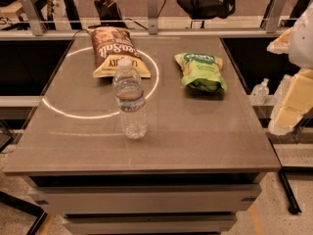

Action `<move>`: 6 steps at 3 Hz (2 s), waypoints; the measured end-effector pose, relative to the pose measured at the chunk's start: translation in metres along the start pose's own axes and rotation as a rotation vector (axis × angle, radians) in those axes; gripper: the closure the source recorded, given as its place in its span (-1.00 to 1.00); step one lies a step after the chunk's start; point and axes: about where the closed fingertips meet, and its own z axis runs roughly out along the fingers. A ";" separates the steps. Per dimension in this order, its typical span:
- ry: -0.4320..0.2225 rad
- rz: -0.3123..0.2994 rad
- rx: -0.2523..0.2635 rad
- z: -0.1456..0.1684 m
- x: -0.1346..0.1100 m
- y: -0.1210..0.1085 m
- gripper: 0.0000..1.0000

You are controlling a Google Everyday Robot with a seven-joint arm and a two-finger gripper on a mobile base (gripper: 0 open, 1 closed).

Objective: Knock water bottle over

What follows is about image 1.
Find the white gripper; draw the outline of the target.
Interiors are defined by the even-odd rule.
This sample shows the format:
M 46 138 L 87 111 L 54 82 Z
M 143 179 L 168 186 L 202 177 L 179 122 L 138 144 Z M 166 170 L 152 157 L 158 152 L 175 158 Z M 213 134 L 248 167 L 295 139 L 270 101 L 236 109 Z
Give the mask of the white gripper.
M 289 53 L 291 63 L 302 68 L 291 77 L 291 84 L 282 102 L 276 102 L 268 130 L 274 135 L 291 132 L 313 108 L 313 3 L 294 23 L 267 46 L 274 54 Z

